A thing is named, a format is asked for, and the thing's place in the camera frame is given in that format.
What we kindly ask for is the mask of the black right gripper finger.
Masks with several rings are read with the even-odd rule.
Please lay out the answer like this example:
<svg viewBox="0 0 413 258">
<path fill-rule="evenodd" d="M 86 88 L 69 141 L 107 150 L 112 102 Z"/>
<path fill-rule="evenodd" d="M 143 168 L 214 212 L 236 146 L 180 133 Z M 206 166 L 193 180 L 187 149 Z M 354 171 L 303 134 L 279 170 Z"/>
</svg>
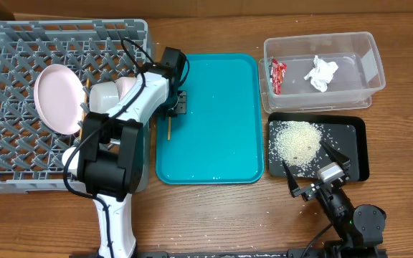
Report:
<svg viewBox="0 0 413 258">
<path fill-rule="evenodd" d="M 320 142 L 324 151 L 328 155 L 331 161 L 337 163 L 343 171 L 347 171 L 351 167 L 351 160 L 349 157 L 345 156 L 335 148 L 331 147 L 324 140 Z"/>
<path fill-rule="evenodd" d="M 282 165 L 283 165 L 283 168 L 284 168 L 287 180 L 288 180 L 288 188 L 289 188 L 290 194 L 292 197 L 296 197 L 298 196 L 298 192 L 300 190 L 299 185 L 297 181 L 293 178 L 293 175 L 290 172 L 290 169 L 288 168 L 284 160 L 282 160 Z"/>
</svg>

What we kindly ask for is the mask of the pink bowl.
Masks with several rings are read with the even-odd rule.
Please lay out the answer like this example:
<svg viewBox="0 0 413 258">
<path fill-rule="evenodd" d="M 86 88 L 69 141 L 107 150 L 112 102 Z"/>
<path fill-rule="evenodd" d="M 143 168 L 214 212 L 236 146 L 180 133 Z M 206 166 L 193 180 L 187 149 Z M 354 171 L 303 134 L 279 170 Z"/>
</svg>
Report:
<svg viewBox="0 0 413 258">
<path fill-rule="evenodd" d="M 133 88 L 136 82 L 137 79 L 134 77 L 120 77 L 115 81 L 119 100 L 122 100 L 125 97 L 125 95 Z"/>
</svg>

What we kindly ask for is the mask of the grey bowl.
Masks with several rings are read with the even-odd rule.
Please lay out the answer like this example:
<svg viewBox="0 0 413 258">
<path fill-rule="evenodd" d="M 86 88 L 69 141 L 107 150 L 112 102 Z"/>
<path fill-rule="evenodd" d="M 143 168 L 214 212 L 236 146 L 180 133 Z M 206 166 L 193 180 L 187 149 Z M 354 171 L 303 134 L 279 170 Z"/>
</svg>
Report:
<svg viewBox="0 0 413 258">
<path fill-rule="evenodd" d="M 90 90 L 89 107 L 94 113 L 105 113 L 119 102 L 117 86 L 114 82 L 93 85 Z"/>
</svg>

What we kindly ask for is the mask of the white tissue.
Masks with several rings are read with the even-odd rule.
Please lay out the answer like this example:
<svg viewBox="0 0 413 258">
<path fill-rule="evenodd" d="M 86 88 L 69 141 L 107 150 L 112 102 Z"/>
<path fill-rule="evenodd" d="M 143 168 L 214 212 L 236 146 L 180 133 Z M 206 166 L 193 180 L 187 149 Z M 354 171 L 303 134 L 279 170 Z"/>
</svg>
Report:
<svg viewBox="0 0 413 258">
<path fill-rule="evenodd" d="M 338 70 L 338 65 L 335 62 L 326 62 L 320 59 L 318 55 L 314 57 L 313 64 L 314 67 L 303 78 L 309 80 L 316 90 L 326 92 L 334 73 Z"/>
</svg>

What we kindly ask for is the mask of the wooden chopstick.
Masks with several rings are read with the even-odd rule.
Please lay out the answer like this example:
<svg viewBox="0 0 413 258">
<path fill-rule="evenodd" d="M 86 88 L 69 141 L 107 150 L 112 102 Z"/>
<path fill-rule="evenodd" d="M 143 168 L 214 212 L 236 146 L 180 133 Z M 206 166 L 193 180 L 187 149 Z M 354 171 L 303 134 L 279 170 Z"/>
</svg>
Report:
<svg viewBox="0 0 413 258">
<path fill-rule="evenodd" d="M 171 139 L 171 117 L 168 117 L 168 132 L 167 132 L 167 140 Z"/>
<path fill-rule="evenodd" d="M 83 105 L 81 105 L 81 107 L 82 107 L 82 123 L 85 119 L 85 116 L 87 115 L 86 107 L 87 107 L 87 102 L 88 102 L 89 88 L 90 88 L 90 79 L 87 78 L 86 83 L 85 83 L 85 89 L 86 89 L 85 97 L 84 97 Z M 81 125 L 81 129 L 80 129 L 79 137 L 80 137 L 80 139 L 82 139 L 82 125 Z"/>
</svg>

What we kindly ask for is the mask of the red snack wrapper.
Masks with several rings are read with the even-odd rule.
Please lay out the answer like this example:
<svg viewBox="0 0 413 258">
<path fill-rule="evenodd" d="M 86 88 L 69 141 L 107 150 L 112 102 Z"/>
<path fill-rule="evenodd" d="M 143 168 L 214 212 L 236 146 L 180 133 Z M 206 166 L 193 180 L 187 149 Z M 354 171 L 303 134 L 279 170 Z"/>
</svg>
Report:
<svg viewBox="0 0 413 258">
<path fill-rule="evenodd" d="M 272 91 L 276 95 L 281 94 L 281 88 L 286 71 L 287 65 L 285 63 L 278 62 L 275 58 L 272 58 L 270 65 L 270 79 L 272 83 Z"/>
</svg>

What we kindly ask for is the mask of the large white plate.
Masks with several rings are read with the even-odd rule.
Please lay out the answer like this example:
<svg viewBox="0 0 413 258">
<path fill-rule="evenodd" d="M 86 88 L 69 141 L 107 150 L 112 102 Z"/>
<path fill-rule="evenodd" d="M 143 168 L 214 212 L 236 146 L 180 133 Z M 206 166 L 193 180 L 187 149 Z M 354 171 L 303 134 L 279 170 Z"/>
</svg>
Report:
<svg viewBox="0 0 413 258">
<path fill-rule="evenodd" d="M 85 98 L 82 83 L 68 67 L 51 64 L 34 83 L 34 103 L 42 122 L 53 131 L 72 135 L 80 130 Z"/>
</svg>

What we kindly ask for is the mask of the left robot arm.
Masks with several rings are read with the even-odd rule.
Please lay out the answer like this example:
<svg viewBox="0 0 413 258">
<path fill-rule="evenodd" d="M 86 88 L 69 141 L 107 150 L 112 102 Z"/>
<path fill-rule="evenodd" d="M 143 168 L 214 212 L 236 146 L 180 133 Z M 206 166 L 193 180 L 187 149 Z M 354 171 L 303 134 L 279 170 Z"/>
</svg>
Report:
<svg viewBox="0 0 413 258">
<path fill-rule="evenodd" d="M 136 83 L 120 102 L 85 116 L 77 177 L 98 212 L 97 257 L 136 256 L 131 198 L 147 185 L 148 122 L 155 113 L 168 118 L 186 112 L 186 94 L 179 88 L 189 68 L 181 50 L 167 47 L 160 62 L 139 68 Z"/>
</svg>

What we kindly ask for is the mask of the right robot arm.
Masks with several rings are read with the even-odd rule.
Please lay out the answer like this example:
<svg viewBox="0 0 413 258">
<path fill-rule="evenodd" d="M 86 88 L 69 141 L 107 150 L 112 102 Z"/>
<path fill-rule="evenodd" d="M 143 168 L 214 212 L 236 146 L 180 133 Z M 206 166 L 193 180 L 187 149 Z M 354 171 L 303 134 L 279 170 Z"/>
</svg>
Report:
<svg viewBox="0 0 413 258">
<path fill-rule="evenodd" d="M 385 211 L 371 204 L 353 206 L 342 189 L 349 180 L 350 158 L 324 141 L 321 141 L 321 146 L 331 163 L 317 171 L 318 180 L 309 186 L 300 188 L 289 172 L 287 164 L 282 162 L 291 196 L 301 196 L 304 201 L 316 199 L 330 221 L 330 224 L 313 238 L 299 256 L 385 257 L 386 250 L 377 248 L 383 243 Z M 339 240 L 326 242 L 322 249 L 312 248 L 313 244 L 330 228 L 335 229 Z"/>
</svg>

